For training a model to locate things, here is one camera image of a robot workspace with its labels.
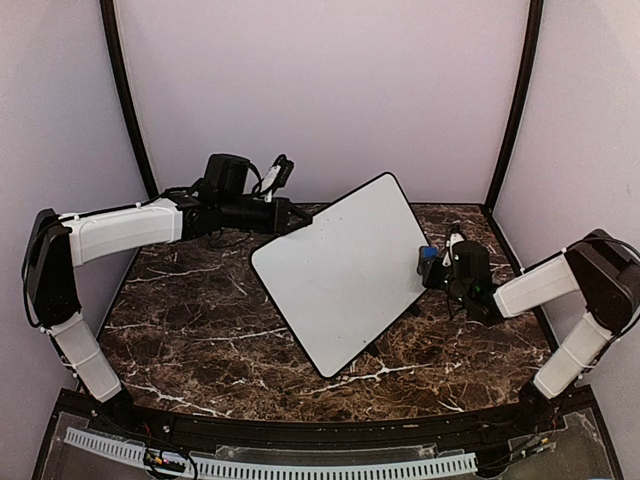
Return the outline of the blue whiteboard eraser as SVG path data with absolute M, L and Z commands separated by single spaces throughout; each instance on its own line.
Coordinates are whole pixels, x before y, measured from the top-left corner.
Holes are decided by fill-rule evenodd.
M 421 246 L 419 249 L 419 260 L 417 272 L 419 275 L 428 275 L 434 261 L 438 256 L 438 249 L 433 246 Z

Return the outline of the white whiteboard with black frame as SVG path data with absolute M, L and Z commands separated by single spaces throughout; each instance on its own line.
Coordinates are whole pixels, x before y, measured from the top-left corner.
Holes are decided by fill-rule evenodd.
M 336 376 L 424 292 L 428 240 L 385 172 L 256 249 L 250 265 L 323 378 Z

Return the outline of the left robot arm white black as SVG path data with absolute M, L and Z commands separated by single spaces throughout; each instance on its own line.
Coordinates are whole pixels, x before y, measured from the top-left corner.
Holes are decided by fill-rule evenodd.
M 282 236 L 310 225 L 289 199 L 247 195 L 206 199 L 172 189 L 154 200 L 87 213 L 40 211 L 21 270 L 32 327 L 46 334 L 63 365 L 99 404 L 120 436 L 141 427 L 140 412 L 83 316 L 77 270 L 104 257 L 156 244 L 196 240 L 223 230 Z

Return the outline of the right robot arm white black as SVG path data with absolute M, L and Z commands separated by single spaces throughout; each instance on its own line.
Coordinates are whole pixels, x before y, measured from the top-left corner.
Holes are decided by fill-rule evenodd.
M 510 424 L 521 434 L 545 422 L 546 401 L 563 394 L 639 323 L 639 251 L 602 229 L 497 285 L 487 247 L 453 228 L 443 252 L 432 246 L 419 248 L 417 273 L 423 287 L 444 292 L 473 321 L 485 325 L 569 294 L 584 299 L 583 315 L 524 388 L 527 398 L 511 410 Z

